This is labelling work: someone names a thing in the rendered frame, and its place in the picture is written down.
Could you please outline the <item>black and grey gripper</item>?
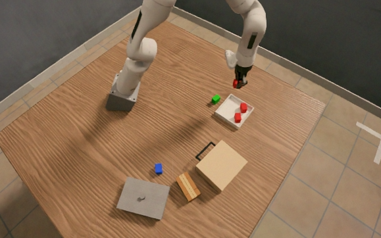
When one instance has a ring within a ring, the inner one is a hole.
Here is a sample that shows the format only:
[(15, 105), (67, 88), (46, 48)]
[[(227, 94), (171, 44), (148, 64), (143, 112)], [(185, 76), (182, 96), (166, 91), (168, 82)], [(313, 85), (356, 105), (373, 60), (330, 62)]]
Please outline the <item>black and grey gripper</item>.
[[(236, 65), (235, 66), (235, 71), (234, 73), (236, 73), (235, 75), (235, 80), (237, 79), (237, 85), (236, 85), (236, 89), (241, 89), (241, 86), (245, 86), (248, 84), (248, 81), (245, 80), (246, 76), (247, 76), (247, 73), (252, 69), (252, 66), (249, 66), (249, 67), (242, 67), (242, 66), (239, 66), (239, 65)], [(237, 71), (236, 71), (237, 70)], [(240, 72), (238, 72), (238, 70)], [(238, 75), (238, 76), (237, 76)], [(242, 79), (243, 78), (243, 79)], [(242, 81), (241, 81), (242, 80)], [(241, 82), (240, 82), (241, 81)]]

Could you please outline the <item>light wooden cabinet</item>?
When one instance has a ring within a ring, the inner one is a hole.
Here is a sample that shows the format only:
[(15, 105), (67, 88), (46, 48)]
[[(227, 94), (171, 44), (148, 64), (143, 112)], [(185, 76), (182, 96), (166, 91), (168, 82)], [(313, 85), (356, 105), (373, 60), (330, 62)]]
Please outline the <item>light wooden cabinet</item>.
[(219, 142), (217, 145), (213, 143), (213, 145), (215, 147), (202, 160), (198, 156), (209, 145), (196, 156), (200, 161), (196, 165), (196, 171), (221, 193), (247, 164), (247, 161), (224, 142)]

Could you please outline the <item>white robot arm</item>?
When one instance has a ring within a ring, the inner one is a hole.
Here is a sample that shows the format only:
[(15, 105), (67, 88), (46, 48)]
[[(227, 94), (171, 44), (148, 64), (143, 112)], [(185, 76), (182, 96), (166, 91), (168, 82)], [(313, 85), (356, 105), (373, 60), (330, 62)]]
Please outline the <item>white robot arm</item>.
[[(116, 80), (116, 88), (121, 94), (133, 94), (143, 72), (146, 72), (153, 62), (157, 54), (157, 44), (155, 40), (145, 36), (169, 17), (175, 2), (176, 0), (143, 0), (137, 22), (128, 40), (126, 48), (128, 58)], [(237, 52), (225, 51), (227, 66), (231, 70), (235, 69), (236, 65), (249, 67), (254, 63), (259, 43), (265, 34), (267, 27), (265, 11), (258, 0), (226, 0), (226, 2), (243, 18), (243, 35)]]

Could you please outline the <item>small green block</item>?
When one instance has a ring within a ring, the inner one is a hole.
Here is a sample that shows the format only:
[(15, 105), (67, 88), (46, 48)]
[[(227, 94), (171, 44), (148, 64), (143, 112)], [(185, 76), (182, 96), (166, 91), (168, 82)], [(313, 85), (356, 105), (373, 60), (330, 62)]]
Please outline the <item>small green block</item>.
[(212, 98), (212, 103), (215, 105), (217, 104), (218, 102), (220, 101), (220, 96), (218, 96), (217, 94)]

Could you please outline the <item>blue block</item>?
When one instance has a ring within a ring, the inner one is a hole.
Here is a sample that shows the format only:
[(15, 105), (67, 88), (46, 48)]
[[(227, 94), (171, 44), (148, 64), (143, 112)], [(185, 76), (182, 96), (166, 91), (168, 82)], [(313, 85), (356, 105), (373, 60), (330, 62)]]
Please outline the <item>blue block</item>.
[(155, 173), (156, 174), (162, 174), (163, 173), (162, 164), (155, 164)]

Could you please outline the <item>grey lid with small knob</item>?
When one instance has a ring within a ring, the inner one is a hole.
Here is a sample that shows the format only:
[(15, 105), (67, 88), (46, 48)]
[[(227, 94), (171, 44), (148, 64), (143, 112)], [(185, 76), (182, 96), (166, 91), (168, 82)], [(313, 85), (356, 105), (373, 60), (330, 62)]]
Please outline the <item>grey lid with small knob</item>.
[(117, 208), (162, 220), (169, 186), (127, 177)]

